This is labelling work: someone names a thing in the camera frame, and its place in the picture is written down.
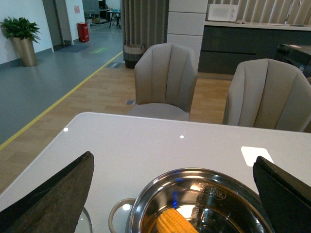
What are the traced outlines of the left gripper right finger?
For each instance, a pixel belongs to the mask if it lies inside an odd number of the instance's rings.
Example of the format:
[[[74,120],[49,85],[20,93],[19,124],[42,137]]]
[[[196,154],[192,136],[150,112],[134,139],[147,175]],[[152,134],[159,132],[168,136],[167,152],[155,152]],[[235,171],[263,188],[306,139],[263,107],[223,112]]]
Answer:
[[[253,177],[276,233],[311,231],[311,187],[272,162],[257,157]]]

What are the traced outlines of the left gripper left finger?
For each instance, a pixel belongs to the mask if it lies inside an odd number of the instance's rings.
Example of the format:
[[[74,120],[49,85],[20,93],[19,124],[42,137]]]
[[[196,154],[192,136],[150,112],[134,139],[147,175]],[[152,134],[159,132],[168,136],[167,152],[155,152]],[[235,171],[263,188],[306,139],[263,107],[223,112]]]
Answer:
[[[94,156],[87,151],[0,213],[2,233],[73,233],[87,200]]]

